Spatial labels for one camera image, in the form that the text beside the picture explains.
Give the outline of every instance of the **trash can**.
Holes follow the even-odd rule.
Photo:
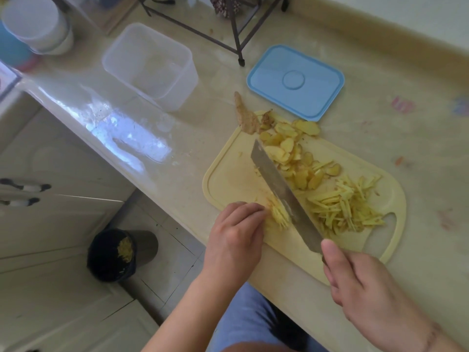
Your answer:
[[[91,242],[87,267],[102,282],[121,282],[157,253],[158,240],[152,232],[109,229],[98,233]]]

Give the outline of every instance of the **metal rack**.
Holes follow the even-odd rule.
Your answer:
[[[230,52],[233,52],[234,54],[238,55],[238,63],[241,66],[245,65],[244,58],[243,58],[243,49],[248,44],[249,40],[254,36],[254,34],[257,32],[257,30],[261,27],[261,25],[264,23],[264,21],[269,17],[269,15],[272,13],[273,9],[278,5],[280,0],[273,0],[272,4],[269,5],[267,8],[266,12],[261,16],[261,18],[257,21],[253,29],[249,32],[249,34],[246,36],[246,38],[241,42],[239,39],[239,35],[243,31],[243,29],[248,25],[248,23],[251,21],[251,19],[254,17],[254,15],[259,11],[259,9],[262,6],[262,1],[263,0],[256,0],[256,3],[253,4],[247,0],[226,0],[226,8],[228,10],[228,18],[231,20],[231,28],[233,30],[233,36],[234,36],[234,43],[236,44],[236,48],[230,47],[227,44],[223,43],[222,41],[219,41],[213,37],[210,37],[209,35],[206,35],[205,33],[202,33],[198,31],[197,29],[192,28],[191,26],[186,25],[185,23],[182,23],[178,20],[175,20],[172,17],[169,17],[165,15],[164,13],[155,10],[154,8],[149,7],[148,5],[145,4],[145,1],[147,0],[138,0],[140,4],[143,6],[144,10],[146,13],[151,17],[151,14],[154,13],[158,16],[161,16],[168,21],[171,21],[178,26],[181,26],[196,35],[199,35],[215,44],[218,44],[220,47],[223,47]],[[166,5],[173,5],[175,2],[173,0],[166,0],[166,1],[157,1],[157,0],[150,0],[154,3],[160,3],[160,4],[166,4]],[[246,17],[244,18],[243,22],[240,25],[237,25],[236,23],[236,15],[234,11],[234,4],[233,1],[237,1],[242,5],[251,7],[251,10],[248,12]],[[283,0],[281,10],[285,12],[288,8],[289,1],[288,0]]]

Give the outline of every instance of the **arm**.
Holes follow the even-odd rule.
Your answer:
[[[343,252],[331,240],[321,246],[332,299],[374,346],[384,352],[465,352],[438,331],[379,260]]]
[[[261,258],[259,204],[237,202],[223,210],[210,232],[200,275],[142,352],[204,352],[236,292]]]

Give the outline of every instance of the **jeans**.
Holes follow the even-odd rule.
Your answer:
[[[295,351],[327,352],[249,283],[236,293],[221,318],[209,352],[240,342],[282,344]]]

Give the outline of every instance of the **bracelet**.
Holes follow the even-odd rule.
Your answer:
[[[430,335],[427,338],[427,343],[425,344],[425,348],[423,352],[430,352],[432,346],[435,344],[438,335],[441,333],[441,326],[434,322],[431,326]]]

